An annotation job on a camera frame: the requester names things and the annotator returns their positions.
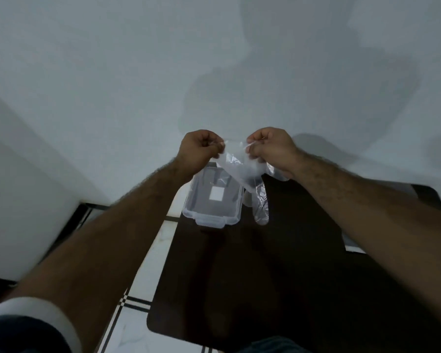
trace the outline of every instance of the person's right hand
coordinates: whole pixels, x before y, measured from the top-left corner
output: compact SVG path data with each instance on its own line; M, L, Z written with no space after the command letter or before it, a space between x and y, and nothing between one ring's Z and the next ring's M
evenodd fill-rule
M248 136L247 143L251 143L246 149L250 158L261 158L282 171L287 178L294 177L293 168L300 150L285 130L264 127Z

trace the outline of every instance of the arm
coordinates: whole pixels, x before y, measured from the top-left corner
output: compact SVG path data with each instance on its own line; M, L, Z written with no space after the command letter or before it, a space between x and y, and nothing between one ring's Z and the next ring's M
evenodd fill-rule
M176 158L116 205L74 233L11 293L54 303L92 352L147 255L177 190L211 157L222 139L207 130L188 133Z
M247 141L261 157L303 185L382 267L423 299L441 320L441 211L349 174L294 145L286 131L265 128Z

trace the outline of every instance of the white label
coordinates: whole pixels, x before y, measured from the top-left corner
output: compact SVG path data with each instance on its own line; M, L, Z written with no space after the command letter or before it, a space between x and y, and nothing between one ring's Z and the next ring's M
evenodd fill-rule
M212 201L222 201L223 196L224 196L224 188L213 186L211 189L211 195L209 196L209 199Z

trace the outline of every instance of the plastic container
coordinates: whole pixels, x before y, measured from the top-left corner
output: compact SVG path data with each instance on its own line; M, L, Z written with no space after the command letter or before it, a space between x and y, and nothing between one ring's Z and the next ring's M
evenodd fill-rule
M208 165L194 176L183 215L212 228L234 225L240 220L243 191L223 168Z

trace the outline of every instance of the blue fabric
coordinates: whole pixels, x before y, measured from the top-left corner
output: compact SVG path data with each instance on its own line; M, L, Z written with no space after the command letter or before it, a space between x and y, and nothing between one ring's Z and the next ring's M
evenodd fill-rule
M310 353L289 338L274 336L253 342L238 353Z
M0 316L0 353L71 353L53 326L35 318Z

